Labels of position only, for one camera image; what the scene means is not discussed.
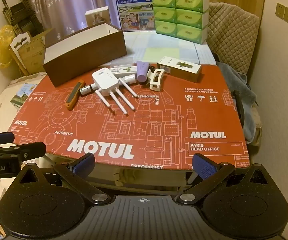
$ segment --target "brown box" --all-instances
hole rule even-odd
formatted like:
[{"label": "brown box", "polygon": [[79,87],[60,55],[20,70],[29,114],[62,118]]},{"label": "brown box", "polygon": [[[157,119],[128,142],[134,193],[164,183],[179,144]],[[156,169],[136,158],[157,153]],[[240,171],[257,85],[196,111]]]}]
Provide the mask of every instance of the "brown box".
[{"label": "brown box", "polygon": [[75,32],[51,46],[47,45],[44,69],[57,87],[126,54],[123,31],[101,23]]},{"label": "brown box", "polygon": [[172,57],[163,57],[157,62],[157,67],[164,69],[166,73],[194,83],[197,83],[201,65],[183,61]]}]

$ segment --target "white router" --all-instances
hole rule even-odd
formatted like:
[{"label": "white router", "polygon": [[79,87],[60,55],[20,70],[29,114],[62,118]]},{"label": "white router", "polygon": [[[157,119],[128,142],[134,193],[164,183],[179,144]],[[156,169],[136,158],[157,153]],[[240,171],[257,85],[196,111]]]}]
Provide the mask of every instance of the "white router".
[{"label": "white router", "polygon": [[110,108],[111,105],[107,102],[107,100],[103,96],[110,95],[115,103],[119,106],[119,108],[123,111],[125,115],[127,115],[127,111],[122,106],[122,104],[118,101],[116,96],[114,95],[114,92],[116,92],[124,101],[125,103],[133,110],[135,111],[135,107],[130,103],[130,101],[127,100],[127,98],[122,94],[122,92],[119,90],[119,86],[122,84],[125,86],[129,92],[134,96],[138,97],[138,95],[122,80],[121,78],[117,78],[113,75],[113,73],[108,68],[102,68],[100,70],[95,71],[92,74],[94,83],[98,87],[98,89],[95,90],[95,93],[99,96],[99,98],[103,101],[103,103]]}]

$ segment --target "screw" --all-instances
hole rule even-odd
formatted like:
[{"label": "screw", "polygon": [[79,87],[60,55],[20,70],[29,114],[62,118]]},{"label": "screw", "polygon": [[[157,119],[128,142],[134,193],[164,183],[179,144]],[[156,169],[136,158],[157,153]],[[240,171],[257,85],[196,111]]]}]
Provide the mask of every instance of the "screw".
[{"label": "screw", "polygon": [[106,194],[103,194],[103,193],[97,193],[97,194],[92,196],[92,199],[97,201],[97,202],[101,202],[101,201],[107,200],[108,196]]},{"label": "screw", "polygon": [[195,196],[193,194],[184,193],[181,194],[179,198],[183,201],[193,201],[195,199]]}]

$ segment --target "chair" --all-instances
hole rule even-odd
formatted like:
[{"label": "chair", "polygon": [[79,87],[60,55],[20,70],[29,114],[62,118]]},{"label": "chair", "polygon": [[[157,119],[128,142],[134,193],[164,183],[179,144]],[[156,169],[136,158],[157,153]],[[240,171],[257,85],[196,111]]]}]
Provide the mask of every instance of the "chair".
[{"label": "chair", "polygon": [[[207,44],[220,61],[237,72],[247,74],[258,35],[258,16],[227,3],[209,4]],[[255,138],[251,145],[259,146],[262,122],[255,106],[252,108],[256,123]]]},{"label": "chair", "polygon": [[19,48],[22,47],[25,43],[31,42],[31,37],[28,33],[22,33],[19,34],[14,38],[12,43],[10,44],[10,52],[12,53],[12,56],[14,60],[16,61],[17,65],[19,65],[21,71],[24,73],[24,75],[28,76],[28,71],[26,70],[26,67],[24,66],[20,54],[18,52]]}]

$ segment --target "gray towel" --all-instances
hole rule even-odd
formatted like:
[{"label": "gray towel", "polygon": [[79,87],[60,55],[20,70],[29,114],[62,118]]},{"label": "gray towel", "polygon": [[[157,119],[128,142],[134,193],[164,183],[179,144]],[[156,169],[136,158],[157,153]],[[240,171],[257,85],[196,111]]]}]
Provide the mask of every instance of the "gray towel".
[{"label": "gray towel", "polygon": [[245,74],[238,73],[225,63],[216,62],[216,64],[224,76],[228,89],[230,91],[239,91],[245,114],[243,132],[246,143],[251,143],[254,139],[256,129],[251,108],[256,100],[256,94],[247,86],[247,76]]}]

